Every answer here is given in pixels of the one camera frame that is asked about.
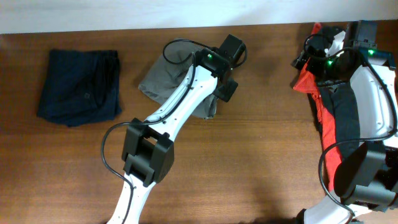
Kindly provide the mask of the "grey cargo shorts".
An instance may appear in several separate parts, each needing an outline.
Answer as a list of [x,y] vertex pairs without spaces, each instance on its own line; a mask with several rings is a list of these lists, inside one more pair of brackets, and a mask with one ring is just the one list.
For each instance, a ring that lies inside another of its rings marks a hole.
[[185,78],[192,60],[182,62],[190,53],[202,47],[189,42],[175,42],[166,47],[138,85],[143,94],[164,104]]

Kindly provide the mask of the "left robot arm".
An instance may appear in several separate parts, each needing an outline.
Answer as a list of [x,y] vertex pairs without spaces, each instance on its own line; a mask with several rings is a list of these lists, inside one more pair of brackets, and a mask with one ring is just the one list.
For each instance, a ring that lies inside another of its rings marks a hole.
[[241,66],[248,52],[244,42],[228,35],[220,47],[204,45],[192,52],[192,61],[181,84],[167,101],[144,121],[115,124],[107,132],[125,126],[121,159],[124,174],[109,171],[123,180],[123,189],[108,224],[138,223],[146,200],[174,163],[174,141],[197,106],[210,95],[228,102],[238,84],[228,73]]

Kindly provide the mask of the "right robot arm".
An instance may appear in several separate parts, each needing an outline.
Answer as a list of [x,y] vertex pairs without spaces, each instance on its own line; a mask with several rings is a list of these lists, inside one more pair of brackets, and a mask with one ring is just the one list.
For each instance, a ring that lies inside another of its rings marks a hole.
[[376,44],[377,24],[315,24],[301,54],[296,91],[309,96],[322,140],[325,197],[295,223],[356,223],[397,208],[396,64]]

